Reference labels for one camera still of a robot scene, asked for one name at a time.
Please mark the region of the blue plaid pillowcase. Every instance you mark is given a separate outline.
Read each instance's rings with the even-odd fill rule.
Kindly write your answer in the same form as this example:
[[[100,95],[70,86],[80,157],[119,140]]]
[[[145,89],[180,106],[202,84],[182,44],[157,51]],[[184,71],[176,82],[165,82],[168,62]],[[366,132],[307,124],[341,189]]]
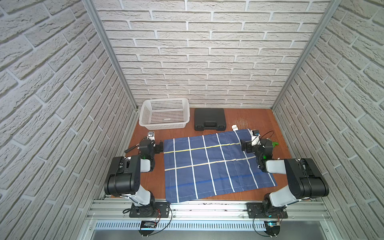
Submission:
[[[170,203],[277,186],[257,157],[242,150],[248,129],[164,141],[165,194]]]

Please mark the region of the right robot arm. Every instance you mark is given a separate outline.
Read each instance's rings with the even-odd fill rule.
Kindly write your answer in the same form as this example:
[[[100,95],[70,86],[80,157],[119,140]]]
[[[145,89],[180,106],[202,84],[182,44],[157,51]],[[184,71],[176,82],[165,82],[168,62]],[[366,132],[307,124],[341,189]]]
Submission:
[[[328,196],[330,187],[313,159],[273,159],[274,146],[269,139],[240,143],[243,151],[255,155],[262,172],[286,175],[288,181],[280,190],[266,194],[261,203],[247,203],[249,218],[286,219],[288,205]]]

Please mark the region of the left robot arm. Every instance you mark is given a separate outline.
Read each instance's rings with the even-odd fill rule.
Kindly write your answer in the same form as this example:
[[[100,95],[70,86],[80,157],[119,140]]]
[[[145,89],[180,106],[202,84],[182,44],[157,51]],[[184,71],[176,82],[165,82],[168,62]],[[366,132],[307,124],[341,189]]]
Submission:
[[[141,174],[154,170],[155,155],[163,152],[164,143],[157,145],[154,140],[146,137],[136,147],[139,149],[137,155],[112,159],[104,182],[104,192],[132,201],[131,207],[123,210],[123,215],[131,218],[160,218],[163,205],[157,204],[154,194],[141,186]]]

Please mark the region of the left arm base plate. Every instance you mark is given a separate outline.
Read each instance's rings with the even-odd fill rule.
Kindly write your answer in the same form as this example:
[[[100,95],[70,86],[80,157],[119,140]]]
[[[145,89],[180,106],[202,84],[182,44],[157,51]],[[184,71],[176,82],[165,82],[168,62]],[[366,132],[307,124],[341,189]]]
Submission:
[[[129,212],[130,218],[168,218],[170,206],[168,202],[155,202],[148,206],[135,206],[132,204]]]

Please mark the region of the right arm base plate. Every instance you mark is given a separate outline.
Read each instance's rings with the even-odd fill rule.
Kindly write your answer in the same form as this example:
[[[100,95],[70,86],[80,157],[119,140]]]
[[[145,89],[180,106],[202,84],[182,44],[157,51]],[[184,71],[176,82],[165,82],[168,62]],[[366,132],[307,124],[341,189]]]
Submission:
[[[263,203],[246,203],[247,212],[250,219],[287,219],[286,208],[276,208],[264,206]]]

